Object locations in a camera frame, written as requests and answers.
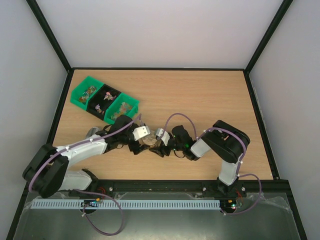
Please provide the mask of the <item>white jar lid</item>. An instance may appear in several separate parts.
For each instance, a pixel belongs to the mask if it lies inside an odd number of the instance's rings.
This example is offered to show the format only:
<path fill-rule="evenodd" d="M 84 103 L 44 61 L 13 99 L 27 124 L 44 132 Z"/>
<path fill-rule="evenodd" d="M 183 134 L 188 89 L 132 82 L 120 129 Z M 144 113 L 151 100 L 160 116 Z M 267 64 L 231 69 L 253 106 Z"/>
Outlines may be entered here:
<path fill-rule="evenodd" d="M 149 147 L 154 147 L 158 144 L 159 140 L 157 139 L 156 132 L 154 130 L 150 131 L 150 134 L 142 137 L 139 142 L 142 145 L 147 145 Z"/>

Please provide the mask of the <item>green bin of gummies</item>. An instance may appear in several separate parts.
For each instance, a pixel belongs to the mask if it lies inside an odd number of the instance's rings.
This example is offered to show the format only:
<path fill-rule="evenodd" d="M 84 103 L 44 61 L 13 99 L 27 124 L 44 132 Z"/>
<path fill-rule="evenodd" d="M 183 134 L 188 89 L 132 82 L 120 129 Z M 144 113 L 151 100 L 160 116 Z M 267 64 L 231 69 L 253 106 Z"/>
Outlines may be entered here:
<path fill-rule="evenodd" d="M 106 109 L 103 121 L 112 125 L 122 115 L 132 118 L 139 111 L 139 103 L 137 99 L 121 93 Z"/>

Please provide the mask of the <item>metal candy scoop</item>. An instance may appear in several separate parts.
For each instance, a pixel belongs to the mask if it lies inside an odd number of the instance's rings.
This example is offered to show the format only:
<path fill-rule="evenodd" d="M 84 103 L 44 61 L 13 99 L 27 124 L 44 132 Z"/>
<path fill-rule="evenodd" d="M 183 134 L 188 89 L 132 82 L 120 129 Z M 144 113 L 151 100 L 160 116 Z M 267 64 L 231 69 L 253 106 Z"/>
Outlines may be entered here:
<path fill-rule="evenodd" d="M 100 131 L 100 128 L 99 127 L 92 127 L 88 132 L 87 134 L 85 135 L 85 139 L 88 139 L 90 138 L 91 136 L 95 135 L 97 132 Z"/>

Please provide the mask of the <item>black bin of lollipops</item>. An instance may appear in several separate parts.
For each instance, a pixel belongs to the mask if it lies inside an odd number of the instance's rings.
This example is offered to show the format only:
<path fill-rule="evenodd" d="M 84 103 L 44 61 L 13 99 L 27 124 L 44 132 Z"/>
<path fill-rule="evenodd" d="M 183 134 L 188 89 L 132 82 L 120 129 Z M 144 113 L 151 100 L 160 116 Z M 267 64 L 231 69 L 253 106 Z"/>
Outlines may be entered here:
<path fill-rule="evenodd" d="M 122 92 L 103 84 L 89 99 L 86 111 L 100 120 L 104 120 L 107 109 Z"/>

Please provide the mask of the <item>green bin of sticks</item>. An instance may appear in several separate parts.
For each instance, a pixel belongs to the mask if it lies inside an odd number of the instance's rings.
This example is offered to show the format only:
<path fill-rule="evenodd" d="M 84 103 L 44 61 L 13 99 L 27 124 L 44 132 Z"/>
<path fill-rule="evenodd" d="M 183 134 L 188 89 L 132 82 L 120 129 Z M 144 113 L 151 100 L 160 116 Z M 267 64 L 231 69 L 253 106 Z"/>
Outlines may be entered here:
<path fill-rule="evenodd" d="M 70 102 L 77 107 L 87 110 L 89 100 L 98 92 L 104 84 L 91 77 L 87 76 L 72 92 Z"/>

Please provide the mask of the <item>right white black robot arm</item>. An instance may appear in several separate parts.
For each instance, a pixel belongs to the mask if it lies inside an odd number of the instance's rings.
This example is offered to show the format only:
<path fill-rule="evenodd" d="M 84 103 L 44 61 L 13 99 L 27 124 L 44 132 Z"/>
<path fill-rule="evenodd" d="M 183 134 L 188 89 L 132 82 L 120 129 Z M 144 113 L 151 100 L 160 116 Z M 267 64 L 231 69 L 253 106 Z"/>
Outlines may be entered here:
<path fill-rule="evenodd" d="M 149 149 L 160 157 L 169 156 L 173 151 L 182 152 L 190 161 L 197 161 L 206 153 L 213 151 L 222 160 L 217 177 L 217 191 L 229 196 L 236 189 L 239 170 L 247 148 L 251 142 L 243 131 L 218 120 L 197 139 L 192 139 L 183 125 L 175 126 L 171 132 L 159 128 L 155 132 L 157 144 Z"/>

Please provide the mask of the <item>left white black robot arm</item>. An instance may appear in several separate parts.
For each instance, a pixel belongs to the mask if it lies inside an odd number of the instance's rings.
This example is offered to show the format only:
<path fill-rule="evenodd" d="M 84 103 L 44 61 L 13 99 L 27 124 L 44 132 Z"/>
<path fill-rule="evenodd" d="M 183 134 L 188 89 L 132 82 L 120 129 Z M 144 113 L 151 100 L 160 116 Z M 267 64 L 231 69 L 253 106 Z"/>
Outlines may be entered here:
<path fill-rule="evenodd" d="M 140 119 L 140 115 L 135 119 L 121 115 L 114 124 L 92 132 L 84 140 L 62 146 L 42 145 L 22 173 L 28 191 L 48 198 L 61 190 L 87 189 L 92 182 L 90 175 L 84 170 L 68 171 L 69 168 L 119 145 L 139 145 L 140 139 L 151 133 L 144 123 L 136 123 Z"/>

